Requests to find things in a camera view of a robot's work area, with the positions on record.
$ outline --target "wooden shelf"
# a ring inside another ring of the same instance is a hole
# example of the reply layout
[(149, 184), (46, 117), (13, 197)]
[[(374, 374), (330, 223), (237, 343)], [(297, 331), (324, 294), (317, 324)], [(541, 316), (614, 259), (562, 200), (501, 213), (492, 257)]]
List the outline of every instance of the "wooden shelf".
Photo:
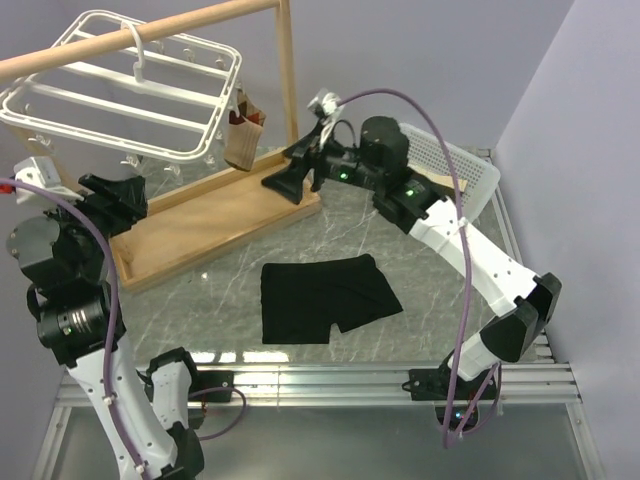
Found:
[(270, 153), (251, 172), (226, 170), (152, 199), (147, 218), (111, 239), (122, 285), (148, 288), (320, 211), (308, 184), (300, 205), (261, 185), (285, 165)]

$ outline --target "gray marble surface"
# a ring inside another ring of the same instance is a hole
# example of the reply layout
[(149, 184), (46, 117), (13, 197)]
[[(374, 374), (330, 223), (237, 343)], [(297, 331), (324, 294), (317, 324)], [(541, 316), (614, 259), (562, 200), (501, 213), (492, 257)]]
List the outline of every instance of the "gray marble surface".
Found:
[[(145, 170), (149, 196), (176, 188), (157, 166), (146, 165)], [(210, 173), (203, 164), (183, 168), (185, 183)], [(138, 360), (147, 362), (176, 346), (200, 361), (442, 360), (454, 346), (462, 277), (377, 214), (370, 192), (327, 182), (321, 195), (323, 210), (310, 218), (150, 290), (123, 292), (122, 310)], [(475, 225), (504, 248), (491, 204)], [(402, 313), (346, 334), (334, 325), (329, 345), (262, 345), (260, 273), (265, 262), (318, 262), (364, 253), (375, 258), (404, 307)], [(467, 336), (490, 318), (491, 310), (474, 292)]]

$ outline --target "folded black garment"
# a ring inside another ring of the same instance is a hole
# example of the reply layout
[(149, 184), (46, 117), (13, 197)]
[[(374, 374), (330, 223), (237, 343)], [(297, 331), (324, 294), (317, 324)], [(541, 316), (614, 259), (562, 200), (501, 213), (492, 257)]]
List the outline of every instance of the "folded black garment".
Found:
[(262, 343), (329, 343), (342, 333), (402, 311), (371, 255), (262, 268)]

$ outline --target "wooden rack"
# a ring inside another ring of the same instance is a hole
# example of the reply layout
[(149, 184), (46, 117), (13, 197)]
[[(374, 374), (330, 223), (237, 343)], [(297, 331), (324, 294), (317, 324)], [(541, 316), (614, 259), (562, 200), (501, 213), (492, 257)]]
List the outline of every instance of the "wooden rack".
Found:
[[(230, 0), (149, 22), (136, 30), (146, 43), (271, 8), (275, 9), (287, 142), (291, 144), (298, 139), (298, 120), (289, 0)], [(2, 60), (0, 82), (134, 44), (130, 31), (125, 29)], [(12, 131), (19, 133), (19, 140), (32, 153), (43, 154), (37, 145), (27, 141), (31, 132), (15, 128)], [(263, 177), (285, 165), (281, 152), (273, 152), (257, 159), (251, 172), (225, 170), (152, 199), (148, 217), (111, 241), (124, 287), (147, 288), (318, 212), (320, 197), (310, 192), (308, 185), (300, 205), (262, 187)], [(62, 178), (68, 177), (60, 162), (58, 166)]]

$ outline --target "plastic basket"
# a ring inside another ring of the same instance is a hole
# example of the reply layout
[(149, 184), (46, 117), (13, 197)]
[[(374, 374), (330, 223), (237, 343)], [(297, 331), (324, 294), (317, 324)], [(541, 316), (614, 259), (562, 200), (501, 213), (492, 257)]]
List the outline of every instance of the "plastic basket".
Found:
[[(416, 165), (439, 175), (450, 175), (449, 166), (435, 136), (407, 123), (401, 123), (400, 129), (410, 142), (409, 166)], [(489, 162), (455, 145), (447, 143), (447, 146), (458, 177), (469, 182), (462, 194), (462, 208), (465, 217), (473, 221), (491, 200), (498, 187), (500, 171)]]

